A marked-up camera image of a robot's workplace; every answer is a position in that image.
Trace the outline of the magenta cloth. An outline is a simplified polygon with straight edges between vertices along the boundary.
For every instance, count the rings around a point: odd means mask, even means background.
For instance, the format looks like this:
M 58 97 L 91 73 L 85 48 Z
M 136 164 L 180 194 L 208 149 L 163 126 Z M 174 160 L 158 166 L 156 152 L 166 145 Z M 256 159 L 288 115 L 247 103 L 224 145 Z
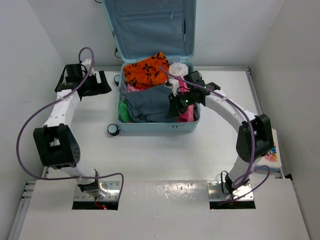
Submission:
M 189 88 L 187 87 L 186 83 L 179 81 L 179 93 L 185 93 L 189 91 Z M 179 123 L 186 123 L 186 122 L 194 122 L 194 110 L 195 110 L 195 105 L 190 105 L 188 106 L 186 112 L 178 117 L 178 122 Z

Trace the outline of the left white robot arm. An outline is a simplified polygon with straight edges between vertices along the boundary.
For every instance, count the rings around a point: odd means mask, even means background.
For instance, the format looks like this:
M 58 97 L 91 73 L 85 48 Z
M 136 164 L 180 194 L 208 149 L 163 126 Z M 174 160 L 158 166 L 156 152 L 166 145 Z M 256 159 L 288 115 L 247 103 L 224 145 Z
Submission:
M 106 94 L 111 90 L 103 73 L 101 80 L 97 80 L 91 64 L 91 59 L 86 59 L 64 67 L 54 90 L 58 102 L 44 125 L 34 129 L 33 138 L 43 166 L 74 177 L 81 192 L 103 199 L 108 194 L 108 187 L 97 178 L 98 171 L 81 160 L 80 146 L 70 128 L 83 97 Z

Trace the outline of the white first aid case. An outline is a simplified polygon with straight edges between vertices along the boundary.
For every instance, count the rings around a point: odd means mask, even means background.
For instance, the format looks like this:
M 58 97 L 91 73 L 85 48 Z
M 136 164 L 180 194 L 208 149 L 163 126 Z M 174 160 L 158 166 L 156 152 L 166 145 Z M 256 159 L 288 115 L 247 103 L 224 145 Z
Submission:
M 272 172 L 276 172 L 282 168 L 277 131 L 274 128 L 272 128 L 271 130 L 273 137 L 273 147 L 267 152 L 265 156 L 261 157 L 259 161 L 257 161 L 254 169 L 257 169 L 261 166 L 268 166 Z

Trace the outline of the grey-blue garment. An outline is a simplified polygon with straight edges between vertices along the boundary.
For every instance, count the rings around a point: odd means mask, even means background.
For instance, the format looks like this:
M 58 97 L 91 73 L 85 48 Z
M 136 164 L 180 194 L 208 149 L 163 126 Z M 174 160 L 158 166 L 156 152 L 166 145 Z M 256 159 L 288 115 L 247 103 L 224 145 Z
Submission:
M 164 85 L 124 95 L 130 119 L 134 123 L 176 123 L 177 117 L 169 117 L 169 95 L 172 90 Z

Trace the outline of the front suitcase wheel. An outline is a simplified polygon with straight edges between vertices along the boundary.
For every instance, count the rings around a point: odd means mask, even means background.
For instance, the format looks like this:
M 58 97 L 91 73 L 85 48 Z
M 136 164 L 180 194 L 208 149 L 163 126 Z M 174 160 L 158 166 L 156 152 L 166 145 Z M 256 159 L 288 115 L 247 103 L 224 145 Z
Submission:
M 110 136 L 115 137 L 120 133 L 120 129 L 116 124 L 111 123 L 107 126 L 107 132 Z

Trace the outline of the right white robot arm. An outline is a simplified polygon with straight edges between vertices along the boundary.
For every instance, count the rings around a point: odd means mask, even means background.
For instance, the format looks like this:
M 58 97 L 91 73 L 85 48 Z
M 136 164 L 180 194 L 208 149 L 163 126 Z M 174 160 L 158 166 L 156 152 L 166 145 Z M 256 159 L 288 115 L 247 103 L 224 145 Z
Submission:
M 244 109 L 227 97 L 216 83 L 205 83 L 198 71 L 184 77 L 169 72 L 165 74 L 165 86 L 172 91 L 168 96 L 170 118 L 183 115 L 191 105 L 201 104 L 216 112 L 236 131 L 237 159 L 226 174 L 223 187 L 232 194 L 249 180 L 256 160 L 274 146 L 270 118 Z

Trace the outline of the orange patterned fleece cloth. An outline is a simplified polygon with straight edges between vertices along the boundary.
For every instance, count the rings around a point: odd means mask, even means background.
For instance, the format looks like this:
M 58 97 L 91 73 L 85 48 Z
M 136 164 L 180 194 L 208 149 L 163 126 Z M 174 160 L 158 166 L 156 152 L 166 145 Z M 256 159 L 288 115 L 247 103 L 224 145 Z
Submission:
M 166 82 L 167 75 L 162 69 L 168 72 L 170 63 L 162 52 L 157 52 L 144 60 L 125 66 L 124 76 L 127 84 L 137 89 L 148 89 Z

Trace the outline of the light blue hardshell suitcase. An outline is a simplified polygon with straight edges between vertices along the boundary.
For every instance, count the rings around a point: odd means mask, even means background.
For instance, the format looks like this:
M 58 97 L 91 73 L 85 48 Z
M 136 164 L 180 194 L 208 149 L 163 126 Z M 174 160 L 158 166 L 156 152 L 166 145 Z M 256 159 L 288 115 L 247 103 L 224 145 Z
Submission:
M 194 55 L 196 1 L 194 0 L 104 0 L 102 2 L 116 48 L 123 60 L 117 87 L 116 124 L 124 132 L 193 131 L 200 120 L 200 106 L 194 107 L 193 122 L 124 123 L 119 104 L 127 92 L 124 67 L 158 52 L 169 64 L 183 63 L 192 72 L 189 59 Z

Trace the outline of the rear suitcase wheel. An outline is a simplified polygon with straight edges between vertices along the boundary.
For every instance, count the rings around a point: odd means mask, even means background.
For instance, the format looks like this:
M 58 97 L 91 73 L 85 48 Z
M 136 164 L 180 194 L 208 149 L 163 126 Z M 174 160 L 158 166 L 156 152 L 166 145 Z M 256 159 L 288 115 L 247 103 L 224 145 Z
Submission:
M 113 78 L 114 83 L 118 86 L 121 80 L 121 76 L 119 74 L 115 75 Z

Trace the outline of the green towel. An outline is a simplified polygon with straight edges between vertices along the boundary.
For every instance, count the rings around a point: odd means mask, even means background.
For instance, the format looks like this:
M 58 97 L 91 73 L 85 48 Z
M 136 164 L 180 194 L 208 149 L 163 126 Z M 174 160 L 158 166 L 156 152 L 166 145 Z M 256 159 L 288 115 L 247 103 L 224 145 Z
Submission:
M 119 103 L 118 113 L 123 123 L 132 123 L 132 119 L 129 114 L 129 110 L 128 110 L 128 106 L 125 101 L 125 98 L 123 98 Z

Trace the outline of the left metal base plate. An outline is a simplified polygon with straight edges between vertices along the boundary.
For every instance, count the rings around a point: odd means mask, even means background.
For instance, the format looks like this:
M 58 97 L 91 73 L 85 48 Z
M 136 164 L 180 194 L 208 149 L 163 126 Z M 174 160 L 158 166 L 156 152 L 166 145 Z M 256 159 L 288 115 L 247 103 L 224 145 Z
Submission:
M 79 184 L 74 193 L 76 202 L 116 202 L 119 199 L 120 181 L 97 180 L 91 184 Z

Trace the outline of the metal base plate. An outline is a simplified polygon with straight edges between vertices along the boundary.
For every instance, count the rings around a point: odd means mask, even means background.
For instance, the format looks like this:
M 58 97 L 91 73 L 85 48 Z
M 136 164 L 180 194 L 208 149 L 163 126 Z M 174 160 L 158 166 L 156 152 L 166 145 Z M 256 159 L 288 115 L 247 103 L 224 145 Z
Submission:
M 119 199 L 120 181 L 97 180 L 91 184 L 79 184 L 74 193 L 76 202 L 116 202 Z
M 220 180 L 208 181 L 207 188 L 208 198 L 212 203 L 220 203 L 228 200 L 242 202 L 254 200 L 250 181 L 247 181 L 244 185 L 232 190 L 230 193 L 228 193 L 228 190 L 225 187 L 225 182 L 221 182 Z

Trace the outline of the white plastic bag bundle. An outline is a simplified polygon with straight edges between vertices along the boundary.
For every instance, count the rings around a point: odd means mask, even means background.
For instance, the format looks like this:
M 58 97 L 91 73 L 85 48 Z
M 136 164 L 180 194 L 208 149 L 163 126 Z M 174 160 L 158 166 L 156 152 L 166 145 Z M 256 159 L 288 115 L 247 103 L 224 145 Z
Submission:
M 184 77 L 189 74 L 189 68 L 181 62 L 174 62 L 169 66 L 169 73 L 175 76 Z

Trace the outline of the suitcase wheel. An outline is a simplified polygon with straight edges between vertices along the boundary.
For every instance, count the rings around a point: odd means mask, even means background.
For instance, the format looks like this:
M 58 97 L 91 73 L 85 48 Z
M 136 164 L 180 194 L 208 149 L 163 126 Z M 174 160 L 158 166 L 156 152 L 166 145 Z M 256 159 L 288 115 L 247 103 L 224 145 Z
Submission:
M 113 78 L 114 83 L 118 86 L 121 80 L 121 76 L 119 74 L 115 75 Z
M 111 123 L 107 126 L 107 132 L 110 136 L 115 137 L 120 133 L 120 129 L 116 124 Z

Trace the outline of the pink sweatshirt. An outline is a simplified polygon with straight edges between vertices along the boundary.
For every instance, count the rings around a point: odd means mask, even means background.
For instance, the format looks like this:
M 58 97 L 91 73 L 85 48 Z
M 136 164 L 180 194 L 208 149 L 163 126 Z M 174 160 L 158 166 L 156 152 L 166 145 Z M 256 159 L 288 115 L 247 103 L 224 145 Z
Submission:
M 128 93 L 132 93 L 132 92 L 141 92 L 141 91 L 144 91 L 146 90 L 145 88 L 137 88 L 136 86 L 128 83 L 127 84 L 127 92 Z

